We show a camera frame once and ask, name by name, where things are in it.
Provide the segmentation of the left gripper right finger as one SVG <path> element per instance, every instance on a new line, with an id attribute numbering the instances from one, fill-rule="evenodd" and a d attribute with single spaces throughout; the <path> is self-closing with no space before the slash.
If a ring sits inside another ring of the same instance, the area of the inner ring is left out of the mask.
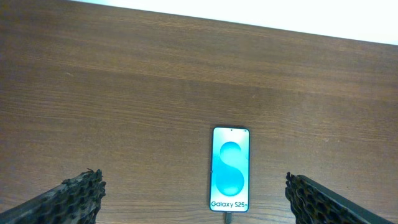
<path id="1" fill-rule="evenodd" d="M 285 196 L 296 224 L 392 224 L 304 175 L 287 173 Z"/>

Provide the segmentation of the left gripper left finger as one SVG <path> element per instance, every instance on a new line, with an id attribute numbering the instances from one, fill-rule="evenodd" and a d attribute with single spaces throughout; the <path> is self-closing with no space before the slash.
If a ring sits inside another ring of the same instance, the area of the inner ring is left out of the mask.
<path id="1" fill-rule="evenodd" d="M 106 182 L 101 170 L 88 169 L 1 213 L 4 224 L 95 223 L 106 195 Z"/>

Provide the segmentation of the blue Galaxy smartphone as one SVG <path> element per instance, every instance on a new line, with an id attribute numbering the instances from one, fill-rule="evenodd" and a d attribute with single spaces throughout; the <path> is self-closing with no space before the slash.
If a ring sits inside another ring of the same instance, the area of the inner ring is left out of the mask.
<path id="1" fill-rule="evenodd" d="M 209 208 L 214 212 L 249 210 L 251 133 L 217 126 L 211 144 Z"/>

